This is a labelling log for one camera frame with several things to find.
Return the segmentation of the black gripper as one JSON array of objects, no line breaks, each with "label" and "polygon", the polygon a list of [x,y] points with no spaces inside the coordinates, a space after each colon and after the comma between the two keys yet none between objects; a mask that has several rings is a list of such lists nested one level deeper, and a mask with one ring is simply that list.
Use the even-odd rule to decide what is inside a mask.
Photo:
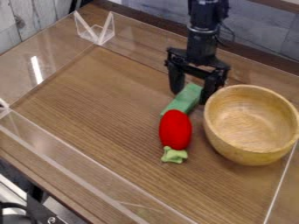
[{"label": "black gripper", "polygon": [[205,104],[218,88],[225,85],[230,66],[216,56],[206,56],[194,60],[188,58],[185,50],[168,47],[164,65],[168,68],[169,88],[174,95],[182,90],[185,74],[200,79],[206,78],[200,92],[201,105]]}]

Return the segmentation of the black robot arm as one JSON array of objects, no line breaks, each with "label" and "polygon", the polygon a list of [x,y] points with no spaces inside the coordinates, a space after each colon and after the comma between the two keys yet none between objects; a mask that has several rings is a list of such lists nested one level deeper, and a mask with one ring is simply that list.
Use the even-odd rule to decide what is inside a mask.
[{"label": "black robot arm", "polygon": [[220,26],[229,14],[229,0],[188,0],[189,23],[186,48],[166,48],[164,65],[170,91],[177,95],[184,87],[184,75],[204,80],[198,103],[225,85],[229,64],[217,59]]}]

